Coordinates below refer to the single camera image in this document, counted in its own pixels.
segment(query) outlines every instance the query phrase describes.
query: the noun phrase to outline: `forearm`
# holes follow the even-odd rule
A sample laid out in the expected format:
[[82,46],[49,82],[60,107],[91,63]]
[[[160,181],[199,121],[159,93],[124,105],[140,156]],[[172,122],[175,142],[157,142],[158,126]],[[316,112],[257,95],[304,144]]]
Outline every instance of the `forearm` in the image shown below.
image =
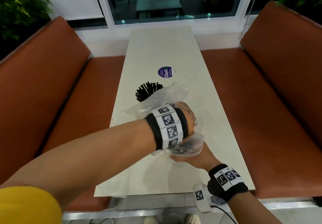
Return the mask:
[[250,192],[236,194],[228,205],[239,224],[281,224]]
[[91,186],[122,172],[155,151],[145,119],[73,140],[19,169],[4,186],[29,185],[51,193],[64,209]]

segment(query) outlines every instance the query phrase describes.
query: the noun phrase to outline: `black straws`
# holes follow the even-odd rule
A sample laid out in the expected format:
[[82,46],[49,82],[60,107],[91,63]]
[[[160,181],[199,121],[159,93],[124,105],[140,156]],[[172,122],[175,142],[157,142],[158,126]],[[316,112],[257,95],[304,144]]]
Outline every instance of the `black straws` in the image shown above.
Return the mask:
[[146,100],[148,97],[150,97],[153,93],[155,93],[157,90],[163,88],[162,84],[159,83],[145,83],[142,84],[139,89],[137,89],[137,92],[135,93],[135,96],[137,97],[137,100],[139,102],[142,102]]

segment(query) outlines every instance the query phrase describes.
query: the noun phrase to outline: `shoe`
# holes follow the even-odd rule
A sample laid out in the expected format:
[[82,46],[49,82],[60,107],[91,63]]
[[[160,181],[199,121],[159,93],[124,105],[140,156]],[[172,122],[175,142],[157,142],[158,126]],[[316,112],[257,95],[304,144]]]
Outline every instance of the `shoe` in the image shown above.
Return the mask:
[[200,218],[196,214],[188,214],[185,217],[184,224],[201,224]]
[[144,219],[143,224],[159,224],[159,223],[156,220],[155,216],[147,216]]

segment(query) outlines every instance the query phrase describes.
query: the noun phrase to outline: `window frame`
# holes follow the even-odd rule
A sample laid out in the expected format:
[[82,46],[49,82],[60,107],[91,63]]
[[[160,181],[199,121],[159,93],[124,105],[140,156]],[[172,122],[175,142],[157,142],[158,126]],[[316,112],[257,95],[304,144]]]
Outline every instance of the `window frame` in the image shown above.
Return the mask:
[[195,35],[241,32],[245,24],[244,16],[250,2],[250,0],[240,0],[235,16],[116,25],[108,0],[98,1],[108,27],[78,30],[78,34],[85,42],[129,39],[131,30],[138,28],[191,26]]

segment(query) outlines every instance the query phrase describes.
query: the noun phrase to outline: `orange cushion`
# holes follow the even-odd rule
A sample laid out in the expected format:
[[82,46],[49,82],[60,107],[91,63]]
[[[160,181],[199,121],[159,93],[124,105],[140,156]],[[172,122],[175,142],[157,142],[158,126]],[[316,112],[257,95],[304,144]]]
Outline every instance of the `orange cushion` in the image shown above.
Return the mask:
[[[110,127],[124,56],[90,59],[68,100],[43,153],[74,139]],[[100,211],[110,197],[94,198],[95,186],[77,198],[68,210]]]
[[269,2],[240,43],[322,146],[322,27]]
[[258,198],[321,196],[322,152],[240,48],[201,51]]
[[58,17],[0,65],[0,184],[31,161],[90,51]]

